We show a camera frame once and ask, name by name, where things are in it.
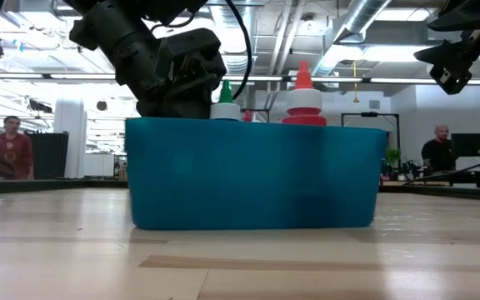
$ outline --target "potted plant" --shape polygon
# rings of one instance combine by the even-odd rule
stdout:
[[[398,180],[398,172],[394,171],[395,166],[398,165],[398,161],[401,159],[401,150],[396,148],[387,149],[387,163],[390,171],[390,180]]]

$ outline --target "man in black shirt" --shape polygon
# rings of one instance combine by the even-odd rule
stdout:
[[[437,125],[434,134],[436,137],[423,145],[423,164],[429,167],[432,173],[455,170],[457,157],[453,155],[451,141],[448,140],[449,127]]]

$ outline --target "plastic bin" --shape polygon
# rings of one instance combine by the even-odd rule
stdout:
[[[150,230],[366,227],[386,146],[377,129],[128,120],[132,219]]]

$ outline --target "red shirt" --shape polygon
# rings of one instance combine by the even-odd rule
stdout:
[[[15,138],[7,139],[5,133],[0,134],[0,159],[14,166],[14,179],[27,180],[29,168],[33,166],[31,138],[18,133]]]

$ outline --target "person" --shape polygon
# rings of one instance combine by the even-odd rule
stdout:
[[[0,159],[14,166],[16,180],[34,180],[31,138],[18,133],[20,119],[5,117],[5,132],[0,134]]]
[[[451,141],[448,139],[449,127],[437,125],[434,134],[436,137],[423,145],[423,164],[428,167],[430,173],[455,170],[457,157],[453,155]]]

